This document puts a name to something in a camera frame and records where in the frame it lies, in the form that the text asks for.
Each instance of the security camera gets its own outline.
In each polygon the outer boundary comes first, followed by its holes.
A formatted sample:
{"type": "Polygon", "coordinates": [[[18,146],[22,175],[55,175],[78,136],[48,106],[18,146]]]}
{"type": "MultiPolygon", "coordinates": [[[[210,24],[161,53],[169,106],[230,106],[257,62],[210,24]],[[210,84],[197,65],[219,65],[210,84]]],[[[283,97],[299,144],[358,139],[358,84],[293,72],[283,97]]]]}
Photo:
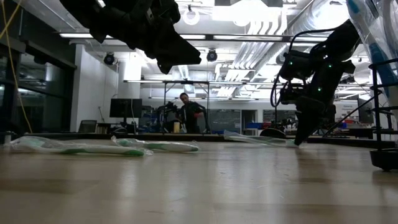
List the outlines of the security camera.
{"type": "Polygon", "coordinates": [[[106,53],[106,56],[104,58],[104,63],[106,65],[114,65],[117,62],[116,58],[114,57],[114,52],[108,52],[106,53]]]}
{"type": "Polygon", "coordinates": [[[207,61],[215,62],[216,60],[217,60],[216,50],[214,50],[214,49],[209,50],[209,52],[207,53],[207,61]]]}

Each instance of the ceiling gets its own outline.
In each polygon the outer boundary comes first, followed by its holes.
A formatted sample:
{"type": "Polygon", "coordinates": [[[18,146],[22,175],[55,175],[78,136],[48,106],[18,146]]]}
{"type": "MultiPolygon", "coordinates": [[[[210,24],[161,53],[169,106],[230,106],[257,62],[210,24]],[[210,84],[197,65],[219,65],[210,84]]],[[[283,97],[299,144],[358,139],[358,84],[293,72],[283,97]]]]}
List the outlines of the ceiling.
{"type": "MultiPolygon", "coordinates": [[[[243,1],[258,3],[260,0],[242,0],[241,2],[243,1]]],[[[345,6],[331,6],[331,0],[284,0],[283,9],[278,11],[278,13],[280,13],[279,16],[268,16],[268,22],[250,22],[245,26],[239,23],[242,23],[242,21],[245,22],[245,16],[250,16],[250,13],[255,14],[253,7],[250,8],[249,14],[239,16],[237,13],[236,17],[240,18],[238,21],[216,21],[214,20],[214,16],[218,8],[215,7],[215,0],[176,0],[176,2],[179,4],[180,13],[182,15],[182,19],[174,26],[179,34],[294,35],[302,31],[302,29],[326,29],[335,27],[346,20],[346,18],[342,16],[346,14],[345,6]],[[186,13],[188,4],[191,4],[193,12],[186,13]],[[195,17],[195,12],[198,12],[199,20],[195,25],[189,25],[195,17]]],[[[88,30],[82,27],[57,0],[23,1],[22,7],[52,26],[58,32],[88,33],[88,30]]],[[[267,13],[261,14],[264,18],[266,18],[267,15],[267,13]]],[[[120,61],[123,61],[127,60],[132,52],[125,43],[118,40],[107,39],[103,44],[93,39],[78,39],[71,40],[71,42],[84,44],[86,50],[99,60],[103,59],[106,52],[115,52],[115,56],[120,61]]],[[[208,78],[208,72],[213,72],[215,74],[216,67],[219,63],[227,63],[234,65],[234,67],[240,66],[245,69],[254,70],[254,72],[247,73],[246,78],[254,80],[255,82],[270,82],[273,79],[277,72],[268,74],[269,68],[278,62],[277,58],[281,58],[280,55],[282,55],[286,46],[286,44],[283,43],[267,44],[220,40],[189,40],[189,42],[201,52],[202,62],[199,65],[188,65],[187,68],[190,71],[203,71],[203,79],[208,78]],[[216,49],[218,61],[207,62],[206,56],[209,49],[216,49]]],[[[295,44],[294,49],[305,51],[312,46],[314,46],[314,44],[295,44]]],[[[144,62],[142,66],[142,75],[145,76],[145,79],[156,79],[160,77],[159,75],[161,75],[161,72],[157,68],[156,60],[147,58],[140,50],[135,54],[142,56],[144,62]]],[[[363,46],[358,47],[354,54],[353,62],[356,65],[368,62],[363,46]]],[[[356,72],[355,77],[358,82],[366,83],[369,81],[369,72],[366,69],[361,69],[360,72],[356,72]]]]}

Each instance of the black stand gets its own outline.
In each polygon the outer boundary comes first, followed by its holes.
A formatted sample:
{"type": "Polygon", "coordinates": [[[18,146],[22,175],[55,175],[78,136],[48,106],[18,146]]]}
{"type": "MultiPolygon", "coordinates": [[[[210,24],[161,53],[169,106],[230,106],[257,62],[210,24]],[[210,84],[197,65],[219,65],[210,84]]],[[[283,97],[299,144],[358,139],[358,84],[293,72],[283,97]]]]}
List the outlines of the black stand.
{"type": "Polygon", "coordinates": [[[391,129],[381,129],[380,125],[380,113],[388,113],[390,110],[398,110],[398,106],[388,106],[388,107],[380,107],[379,106],[379,88],[389,87],[389,86],[398,86],[397,83],[390,83],[385,85],[377,85],[377,68],[379,67],[387,67],[389,70],[390,63],[398,62],[398,58],[387,60],[385,62],[374,63],[369,66],[372,70],[373,75],[373,86],[371,89],[374,92],[374,112],[376,117],[376,130],[373,133],[376,133],[376,141],[377,141],[377,150],[371,151],[371,159],[372,165],[382,168],[384,171],[390,171],[392,169],[398,169],[398,149],[383,149],[381,147],[381,135],[382,134],[398,134],[398,131],[394,131],[391,129]]]}

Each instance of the chair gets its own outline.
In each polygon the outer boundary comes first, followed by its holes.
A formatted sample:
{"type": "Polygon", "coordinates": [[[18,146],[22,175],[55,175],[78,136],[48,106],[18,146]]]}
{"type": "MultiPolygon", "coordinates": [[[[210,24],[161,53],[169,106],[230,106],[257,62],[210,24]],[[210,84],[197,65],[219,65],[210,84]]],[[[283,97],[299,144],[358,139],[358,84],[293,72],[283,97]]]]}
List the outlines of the chair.
{"type": "Polygon", "coordinates": [[[96,120],[80,121],[79,133],[95,133],[97,126],[96,120]]]}

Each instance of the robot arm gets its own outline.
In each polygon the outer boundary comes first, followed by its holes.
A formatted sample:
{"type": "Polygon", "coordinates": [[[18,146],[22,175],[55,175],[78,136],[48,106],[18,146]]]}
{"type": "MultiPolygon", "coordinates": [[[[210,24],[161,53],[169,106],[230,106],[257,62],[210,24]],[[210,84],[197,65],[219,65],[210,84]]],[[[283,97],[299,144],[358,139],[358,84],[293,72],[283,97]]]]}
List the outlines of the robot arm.
{"type": "Polygon", "coordinates": [[[98,42],[106,36],[123,41],[156,58],[160,71],[168,74],[174,65],[201,62],[200,52],[174,30],[180,18],[174,0],[60,0],[98,42]]]}
{"type": "Polygon", "coordinates": [[[290,45],[289,52],[284,54],[285,62],[272,90],[274,94],[279,77],[287,80],[280,91],[280,102],[296,105],[296,145],[306,140],[326,116],[328,108],[333,104],[335,90],[343,73],[353,73],[355,70],[355,66],[348,59],[354,54],[360,38],[351,21],[347,20],[334,29],[306,31],[300,34],[325,31],[333,33],[326,41],[314,46],[310,53],[291,50],[292,44],[290,45]],[[311,82],[307,83],[306,79],[311,76],[311,82]],[[291,83],[293,78],[303,80],[303,84],[291,83]]]}

